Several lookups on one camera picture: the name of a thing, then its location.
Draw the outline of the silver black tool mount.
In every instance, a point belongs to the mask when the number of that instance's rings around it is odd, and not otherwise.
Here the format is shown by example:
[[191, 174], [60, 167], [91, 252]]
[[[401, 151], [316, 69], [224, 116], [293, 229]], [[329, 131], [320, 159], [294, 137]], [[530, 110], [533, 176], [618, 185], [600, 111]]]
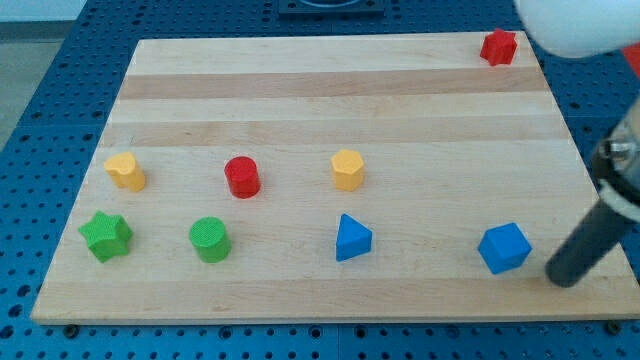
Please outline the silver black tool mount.
[[616, 213], [639, 222], [639, 103], [598, 143], [592, 170], [599, 197]]

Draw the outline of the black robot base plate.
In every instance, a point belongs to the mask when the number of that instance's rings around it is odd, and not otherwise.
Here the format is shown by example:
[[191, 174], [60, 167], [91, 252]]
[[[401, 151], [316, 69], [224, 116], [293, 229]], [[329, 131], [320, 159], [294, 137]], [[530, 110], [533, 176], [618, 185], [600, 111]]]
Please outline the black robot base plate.
[[278, 15], [379, 15], [385, 11], [386, 0], [278, 0]]

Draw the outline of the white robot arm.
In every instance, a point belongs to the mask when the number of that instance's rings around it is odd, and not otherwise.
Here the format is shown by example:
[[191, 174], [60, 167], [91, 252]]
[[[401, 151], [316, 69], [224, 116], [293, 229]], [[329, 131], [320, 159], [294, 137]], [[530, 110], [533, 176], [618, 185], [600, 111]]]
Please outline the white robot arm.
[[[515, 0], [526, 31], [546, 52], [586, 58], [639, 41], [639, 0]], [[545, 265], [557, 286], [576, 285], [639, 223], [639, 103], [597, 144], [599, 199]]]

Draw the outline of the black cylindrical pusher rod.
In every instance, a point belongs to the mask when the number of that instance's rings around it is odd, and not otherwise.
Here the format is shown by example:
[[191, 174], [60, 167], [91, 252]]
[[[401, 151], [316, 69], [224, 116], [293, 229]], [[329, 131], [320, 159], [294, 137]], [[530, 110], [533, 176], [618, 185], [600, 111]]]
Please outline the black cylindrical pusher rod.
[[627, 235], [635, 222], [598, 200], [545, 265], [555, 285], [576, 285]]

